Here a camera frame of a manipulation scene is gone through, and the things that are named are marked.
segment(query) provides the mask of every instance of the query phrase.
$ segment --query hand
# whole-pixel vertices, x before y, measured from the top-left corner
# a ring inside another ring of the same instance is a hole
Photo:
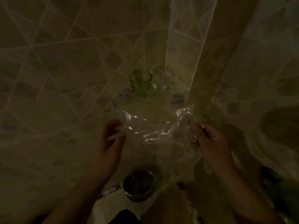
[[[202,156],[218,177],[230,175],[236,170],[228,139],[224,133],[211,124],[197,124],[192,129],[192,133],[199,143]]]
[[[119,127],[120,120],[113,119],[105,123],[99,133],[97,143],[92,150],[87,174],[99,181],[108,181],[118,168],[121,160],[121,152],[126,140],[126,133]],[[110,136],[119,133],[116,139]]]

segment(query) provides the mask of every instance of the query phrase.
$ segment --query dark cloth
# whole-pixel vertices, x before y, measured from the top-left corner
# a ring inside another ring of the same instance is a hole
[[[120,223],[142,224],[142,222],[140,222],[138,220],[136,215],[134,215],[133,212],[131,212],[127,209],[120,211],[116,215],[116,217],[111,222],[109,222],[108,224],[120,224]]]

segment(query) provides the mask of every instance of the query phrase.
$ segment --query green glass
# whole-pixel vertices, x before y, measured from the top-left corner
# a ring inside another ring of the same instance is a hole
[[[148,90],[152,81],[152,74],[149,71],[134,70],[129,75],[133,92],[140,97],[147,97]]]

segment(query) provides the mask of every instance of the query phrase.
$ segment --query stainless steel bowl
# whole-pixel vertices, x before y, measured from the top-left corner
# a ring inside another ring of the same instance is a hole
[[[145,170],[138,170],[130,174],[123,181],[126,196],[132,202],[143,202],[154,192],[154,175]]]

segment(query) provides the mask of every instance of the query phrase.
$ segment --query person's left hand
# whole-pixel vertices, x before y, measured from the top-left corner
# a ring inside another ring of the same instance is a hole
[[[97,143],[92,150],[88,168],[88,175],[99,181],[108,181],[118,168],[121,160],[121,152],[126,140],[126,133],[119,127],[122,125],[118,119],[105,123],[99,133]],[[109,139],[110,136],[119,133],[116,139]]]

